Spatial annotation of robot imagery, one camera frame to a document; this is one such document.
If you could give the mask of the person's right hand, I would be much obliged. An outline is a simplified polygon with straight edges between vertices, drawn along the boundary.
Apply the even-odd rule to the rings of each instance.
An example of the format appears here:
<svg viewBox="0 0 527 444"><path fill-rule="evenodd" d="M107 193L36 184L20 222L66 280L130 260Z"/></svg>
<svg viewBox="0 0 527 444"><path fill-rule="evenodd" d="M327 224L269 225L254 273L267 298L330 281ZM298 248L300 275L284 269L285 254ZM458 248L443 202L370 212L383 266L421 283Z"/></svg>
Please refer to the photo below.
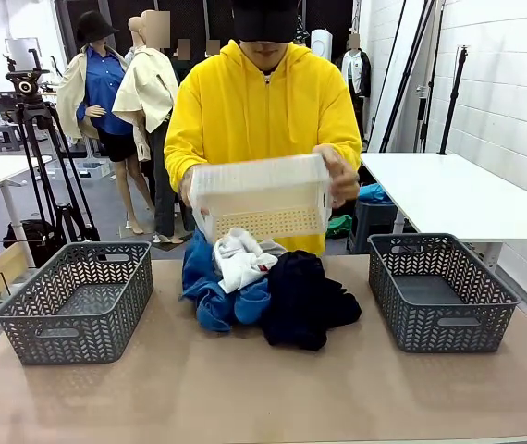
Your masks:
<svg viewBox="0 0 527 444"><path fill-rule="evenodd" d="M190 187L192 183L192 177L194 172L195 166L191 166L186 170L186 172L183 175L183 178L181 182L179 183L179 195L183 201L183 203L187 207L191 207L190 203Z"/></svg>

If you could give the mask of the person's left hand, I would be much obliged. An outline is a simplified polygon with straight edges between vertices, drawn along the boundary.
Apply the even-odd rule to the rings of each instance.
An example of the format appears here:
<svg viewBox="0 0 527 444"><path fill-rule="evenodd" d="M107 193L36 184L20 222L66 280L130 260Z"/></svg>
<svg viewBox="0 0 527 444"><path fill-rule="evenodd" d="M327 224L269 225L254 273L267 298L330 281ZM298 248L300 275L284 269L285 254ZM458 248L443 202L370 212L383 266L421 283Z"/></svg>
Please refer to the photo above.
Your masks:
<svg viewBox="0 0 527 444"><path fill-rule="evenodd" d="M357 199L360 191L359 175L353 167L330 144L317 145L313 151L323 157L331 179L332 207L338 209L346 201Z"/></svg>

